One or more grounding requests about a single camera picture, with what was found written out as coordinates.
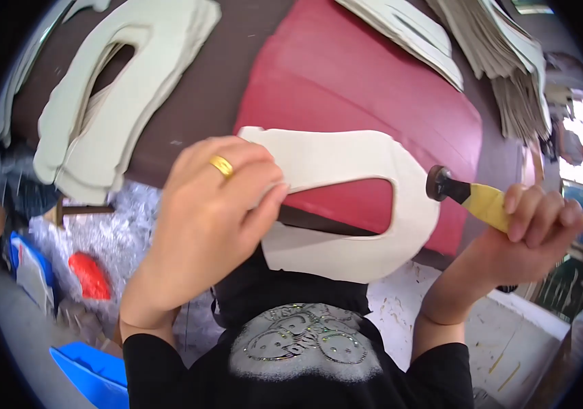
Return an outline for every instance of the black shirt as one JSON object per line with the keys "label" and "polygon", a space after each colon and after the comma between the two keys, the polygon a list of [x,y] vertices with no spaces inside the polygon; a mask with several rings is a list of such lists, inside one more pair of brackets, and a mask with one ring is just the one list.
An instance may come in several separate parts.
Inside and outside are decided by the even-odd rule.
{"label": "black shirt", "polygon": [[162,339],[136,334],[123,356],[132,408],[473,408],[469,352],[445,344],[401,371],[368,319],[288,304],[224,333],[189,369]]}

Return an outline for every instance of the black sleeve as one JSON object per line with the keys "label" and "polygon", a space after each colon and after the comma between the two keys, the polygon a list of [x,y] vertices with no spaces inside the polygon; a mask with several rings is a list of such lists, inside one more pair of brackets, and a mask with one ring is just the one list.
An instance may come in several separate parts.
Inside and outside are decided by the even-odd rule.
{"label": "black sleeve", "polygon": [[131,408],[172,408],[183,403],[187,368],[163,339],[135,334],[123,343]]}
{"label": "black sleeve", "polygon": [[407,370],[420,385],[431,408],[473,408],[474,392],[469,369],[469,349],[459,342],[424,352]]}

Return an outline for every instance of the yellow handle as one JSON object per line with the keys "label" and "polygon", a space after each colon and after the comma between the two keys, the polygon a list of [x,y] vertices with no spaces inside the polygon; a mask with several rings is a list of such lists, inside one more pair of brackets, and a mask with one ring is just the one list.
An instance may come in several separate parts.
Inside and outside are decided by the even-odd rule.
{"label": "yellow handle", "polygon": [[485,222],[508,232],[509,214],[505,212],[505,193],[486,184],[471,184],[471,196],[462,203],[469,212]]}

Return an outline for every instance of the stack of white foam pieces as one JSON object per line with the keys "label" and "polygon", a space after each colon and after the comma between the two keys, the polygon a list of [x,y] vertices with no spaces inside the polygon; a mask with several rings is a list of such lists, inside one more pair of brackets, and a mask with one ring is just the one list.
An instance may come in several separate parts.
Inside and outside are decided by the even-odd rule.
{"label": "stack of white foam pieces", "polygon": [[544,98],[541,45],[494,0],[427,0],[451,30],[477,78],[491,79],[502,133],[530,142],[548,139],[551,119]]}
{"label": "stack of white foam pieces", "polygon": [[[83,41],[39,119],[33,161],[44,183],[82,203],[118,191],[132,149],[219,21],[212,0],[128,0]],[[116,79],[90,98],[107,62],[136,49]]]}
{"label": "stack of white foam pieces", "polygon": [[446,31],[406,0],[336,0],[394,43],[428,64],[457,90],[462,74],[451,58]]}

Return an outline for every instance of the gold ring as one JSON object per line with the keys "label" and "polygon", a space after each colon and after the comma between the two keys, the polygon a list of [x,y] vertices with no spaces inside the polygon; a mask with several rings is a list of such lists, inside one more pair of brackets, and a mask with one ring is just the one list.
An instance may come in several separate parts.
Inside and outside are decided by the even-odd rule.
{"label": "gold ring", "polygon": [[219,169],[219,172],[221,172],[226,179],[230,179],[230,176],[233,175],[233,166],[230,165],[230,162],[225,158],[215,155],[210,159],[210,163],[214,168]]}

